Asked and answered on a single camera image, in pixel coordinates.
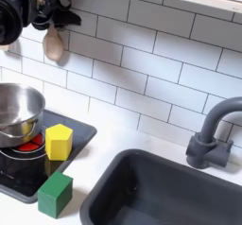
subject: white countertop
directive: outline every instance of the white countertop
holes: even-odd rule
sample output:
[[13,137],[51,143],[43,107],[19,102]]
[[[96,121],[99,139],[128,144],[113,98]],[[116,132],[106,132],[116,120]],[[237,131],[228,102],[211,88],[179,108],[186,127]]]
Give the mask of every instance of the white countertop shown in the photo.
[[[79,207],[113,157],[122,150],[140,148],[180,164],[186,164],[186,147],[115,125],[95,125],[98,134],[69,165],[64,174],[74,179],[73,198],[58,219],[38,212],[37,202],[24,204],[0,194],[0,223],[3,225],[78,225]],[[210,167],[206,173],[242,185],[242,166],[228,164],[226,169]]]

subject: cube block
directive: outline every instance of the cube block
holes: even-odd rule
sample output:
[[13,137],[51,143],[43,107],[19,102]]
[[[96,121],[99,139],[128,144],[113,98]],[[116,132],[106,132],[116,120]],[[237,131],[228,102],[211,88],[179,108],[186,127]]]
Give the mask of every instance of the cube block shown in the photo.
[[38,191],[40,212],[57,218],[72,199],[73,179],[56,171]]
[[51,161],[66,161],[72,150],[73,131],[58,124],[45,131],[45,151]]

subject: hexagonal block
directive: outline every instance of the hexagonal block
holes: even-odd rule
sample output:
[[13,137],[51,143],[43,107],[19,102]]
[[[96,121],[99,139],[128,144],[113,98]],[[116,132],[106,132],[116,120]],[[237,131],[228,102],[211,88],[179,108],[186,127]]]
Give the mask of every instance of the hexagonal block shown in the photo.
[[51,161],[66,161],[72,150],[73,131],[58,124],[45,131],[45,151]]

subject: pot rim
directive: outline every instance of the pot rim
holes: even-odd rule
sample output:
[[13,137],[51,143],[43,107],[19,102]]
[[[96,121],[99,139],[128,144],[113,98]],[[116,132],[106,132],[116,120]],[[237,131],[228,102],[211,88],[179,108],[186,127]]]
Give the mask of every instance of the pot rim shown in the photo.
[[0,87],[1,86],[17,86],[17,87],[20,87],[20,88],[23,88],[23,89],[30,89],[32,90],[33,92],[35,92],[37,95],[40,96],[40,98],[42,99],[42,102],[43,102],[43,106],[42,108],[34,115],[32,115],[31,117],[25,119],[25,120],[21,120],[21,121],[18,121],[18,122],[15,122],[15,123],[9,123],[9,124],[0,124],[0,128],[1,130],[5,129],[5,128],[8,128],[8,127],[12,127],[12,126],[15,126],[15,125],[18,125],[18,124],[22,124],[22,123],[25,123],[31,119],[35,119],[38,115],[40,115],[44,108],[45,108],[45,98],[43,96],[43,94],[41,92],[39,92],[38,90],[34,89],[33,87],[31,86],[28,86],[28,85],[24,85],[24,84],[18,84],[18,83],[0,83]]

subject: black stovetop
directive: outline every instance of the black stovetop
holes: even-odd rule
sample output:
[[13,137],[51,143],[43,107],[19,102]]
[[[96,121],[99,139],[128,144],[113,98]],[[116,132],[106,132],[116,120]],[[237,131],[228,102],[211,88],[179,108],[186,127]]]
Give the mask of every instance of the black stovetop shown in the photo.
[[[45,129],[59,123],[73,130],[73,148],[65,162],[49,161],[44,148]],[[42,133],[20,147],[0,149],[0,192],[25,203],[37,201],[37,191],[48,177],[62,172],[95,134],[92,126],[44,111]]]

